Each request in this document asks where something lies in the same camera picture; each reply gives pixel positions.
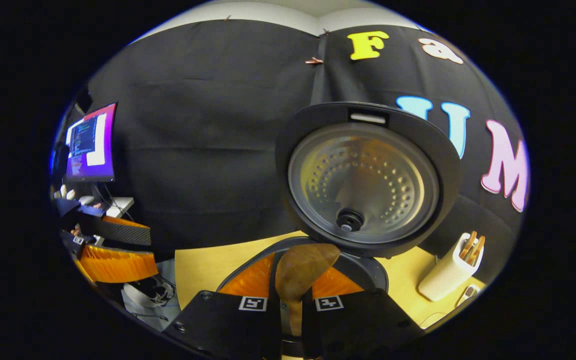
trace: white utensil holder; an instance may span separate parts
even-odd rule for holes
[[[471,234],[464,232],[459,238],[459,241],[446,253],[446,256],[439,260],[428,275],[421,280],[418,289],[423,296],[431,301],[439,301],[457,289],[459,285],[464,284],[464,282],[473,276],[477,269],[480,268],[484,257],[485,246],[481,248],[474,266],[469,265],[459,257],[459,254],[462,252],[462,249],[470,237]]]

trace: monitor screen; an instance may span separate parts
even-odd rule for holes
[[[71,182],[115,180],[111,136],[116,108],[117,103],[101,107],[68,128],[67,180]]]

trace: stainless steel inner lid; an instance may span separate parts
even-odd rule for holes
[[[327,126],[304,138],[290,158],[288,186],[314,224],[362,244],[414,233],[439,198],[435,167],[418,146],[382,126],[355,122]],[[360,228],[338,224],[347,210],[360,215]]]

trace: yellow table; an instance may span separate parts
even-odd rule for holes
[[[301,231],[267,239],[174,252],[174,278],[179,306],[183,310],[201,290],[215,291],[224,279],[258,253],[283,239],[304,237]],[[391,259],[377,259],[388,273],[388,294],[421,328],[427,328],[455,309],[470,284],[484,289],[474,277],[466,280],[440,301],[430,301],[417,290],[423,277],[435,265],[435,256],[414,247]]]

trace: white wall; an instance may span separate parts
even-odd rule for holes
[[[228,18],[228,16],[230,16],[230,19],[265,21],[266,23],[284,25],[285,27],[294,28],[313,35],[323,34],[323,29],[332,32],[334,30],[359,27],[362,25],[394,25],[425,30],[404,16],[385,7],[375,5],[372,2],[361,0],[319,1],[320,2],[318,2],[318,0],[311,0],[311,2],[315,2],[318,5],[310,7],[306,6],[304,1],[295,1],[292,5],[298,8],[295,9],[268,3],[289,3],[286,0],[268,0],[266,2],[217,0],[179,14],[162,23],[162,25],[155,27],[153,30],[146,32],[146,34],[135,41],[181,25],[198,23],[200,21],[224,20]],[[362,7],[339,9],[342,6]],[[322,15],[315,16],[304,11]]]

